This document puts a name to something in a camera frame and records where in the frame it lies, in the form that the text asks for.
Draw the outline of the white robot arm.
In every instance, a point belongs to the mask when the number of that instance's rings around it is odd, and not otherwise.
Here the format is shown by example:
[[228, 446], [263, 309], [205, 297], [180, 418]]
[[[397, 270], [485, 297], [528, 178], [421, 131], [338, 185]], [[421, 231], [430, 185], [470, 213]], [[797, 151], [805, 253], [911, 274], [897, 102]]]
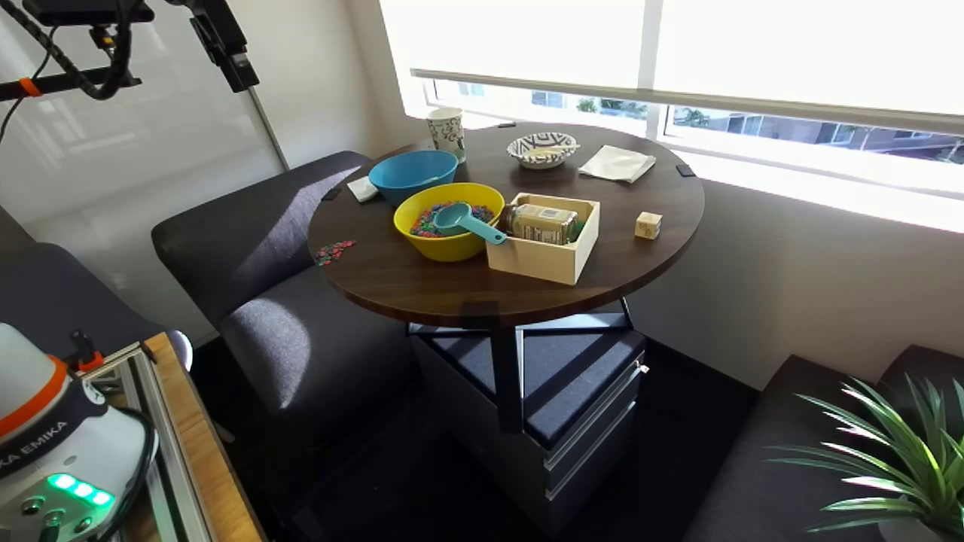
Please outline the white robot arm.
[[108, 542], [154, 451], [143, 417], [0, 325], [0, 542]]

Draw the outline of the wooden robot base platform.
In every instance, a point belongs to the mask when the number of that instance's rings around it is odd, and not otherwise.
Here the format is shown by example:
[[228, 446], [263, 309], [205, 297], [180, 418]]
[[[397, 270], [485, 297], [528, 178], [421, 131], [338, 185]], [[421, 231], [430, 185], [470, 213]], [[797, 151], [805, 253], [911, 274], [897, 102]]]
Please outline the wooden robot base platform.
[[194, 342], [161, 332], [107, 355], [112, 404], [143, 414], [156, 432], [145, 492], [112, 542], [263, 542], [263, 523], [228, 465], [194, 380]]

